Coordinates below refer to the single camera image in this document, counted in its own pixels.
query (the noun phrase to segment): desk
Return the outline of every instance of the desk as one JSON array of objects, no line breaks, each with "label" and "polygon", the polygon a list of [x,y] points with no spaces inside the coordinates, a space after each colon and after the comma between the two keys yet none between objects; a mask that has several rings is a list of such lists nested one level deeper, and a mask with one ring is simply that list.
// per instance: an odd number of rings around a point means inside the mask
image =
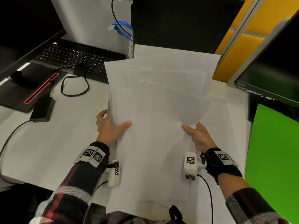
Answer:
[{"label": "desk", "polygon": [[[50,122],[27,123],[16,132],[4,154],[4,176],[12,181],[27,182],[53,191],[59,186],[78,154],[96,139],[96,115],[107,108],[109,86],[92,80],[89,83],[91,90],[81,97],[63,96],[60,93],[61,82],[54,88],[52,96],[56,104]],[[67,94],[77,94],[85,89],[83,78],[69,79],[65,83]],[[227,87],[226,83],[212,80],[207,96],[227,101],[234,137],[242,157],[239,165],[245,167],[251,126],[247,121],[248,95]],[[31,114],[0,108],[0,145],[3,145],[9,134],[28,120]],[[101,187],[95,193],[93,202],[105,206],[109,191],[109,188]],[[148,219],[169,218],[168,208],[159,205],[148,205],[143,212],[135,207],[129,209],[131,214]],[[214,213],[215,221],[217,215],[218,220],[221,219],[221,214]]]}]

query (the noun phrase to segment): sleeve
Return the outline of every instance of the sleeve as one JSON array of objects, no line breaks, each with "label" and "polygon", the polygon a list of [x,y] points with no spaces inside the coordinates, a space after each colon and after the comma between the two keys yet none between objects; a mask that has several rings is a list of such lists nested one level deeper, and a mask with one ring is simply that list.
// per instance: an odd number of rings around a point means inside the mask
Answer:
[{"label": "sleeve", "polygon": [[234,192],[226,206],[237,224],[288,224],[254,188]]},{"label": "sleeve", "polygon": [[[91,146],[109,150],[101,142],[94,142]],[[107,164],[108,158],[103,162],[103,165]],[[99,170],[89,162],[76,163],[51,198],[39,205],[30,224],[82,224],[102,173],[103,169]]]}]

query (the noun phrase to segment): green board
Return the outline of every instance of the green board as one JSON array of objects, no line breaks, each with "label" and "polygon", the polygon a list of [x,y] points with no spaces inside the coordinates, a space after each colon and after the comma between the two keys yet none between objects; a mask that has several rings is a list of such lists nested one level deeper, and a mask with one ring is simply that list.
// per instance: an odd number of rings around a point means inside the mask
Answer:
[{"label": "green board", "polygon": [[299,123],[258,105],[245,179],[283,218],[299,223]]}]

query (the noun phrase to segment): yellow panel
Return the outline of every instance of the yellow panel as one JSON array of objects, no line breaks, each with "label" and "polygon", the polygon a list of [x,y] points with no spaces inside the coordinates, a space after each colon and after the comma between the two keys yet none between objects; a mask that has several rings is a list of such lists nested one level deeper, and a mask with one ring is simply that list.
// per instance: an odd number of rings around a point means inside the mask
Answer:
[{"label": "yellow panel", "polygon": [[216,70],[213,79],[228,82],[262,41],[261,37],[241,34]]},{"label": "yellow panel", "polygon": [[252,4],[253,1],[254,0],[245,0],[244,5],[242,6],[241,10],[239,11],[239,14],[235,18],[235,20],[234,20],[233,24],[231,25],[231,27],[237,28],[239,26],[240,22],[244,18],[246,12],[250,8],[250,6],[251,6],[251,4]]},{"label": "yellow panel", "polygon": [[231,36],[233,35],[234,32],[235,32],[235,30],[228,30],[228,32],[226,33],[226,35],[222,39],[219,47],[217,48],[215,54],[221,55],[223,49],[225,48],[226,44],[228,43],[228,41],[230,40],[230,38],[231,38]]},{"label": "yellow panel", "polygon": [[264,0],[245,31],[268,35],[281,20],[291,17],[298,9],[299,0]]}]

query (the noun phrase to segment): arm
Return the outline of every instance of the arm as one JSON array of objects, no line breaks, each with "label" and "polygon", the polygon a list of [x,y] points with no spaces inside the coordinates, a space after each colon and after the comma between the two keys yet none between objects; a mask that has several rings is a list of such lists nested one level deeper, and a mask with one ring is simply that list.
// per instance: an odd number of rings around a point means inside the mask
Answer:
[{"label": "arm", "polygon": [[97,116],[99,136],[90,144],[92,147],[89,147],[94,150],[99,148],[106,153],[99,166],[95,167],[89,162],[77,162],[51,198],[39,205],[36,216],[30,224],[82,224],[84,222],[92,196],[108,165],[108,146],[131,125],[131,122],[126,122],[119,127],[113,126],[111,116],[107,120],[104,119],[106,113],[107,110],[104,110]]},{"label": "arm", "polygon": [[[201,123],[198,123],[195,129],[186,124],[183,124],[182,128],[193,136],[196,150],[206,153],[211,148],[218,148]],[[218,175],[217,180],[226,200],[226,206],[237,224],[288,223],[244,178],[221,173]]]}]

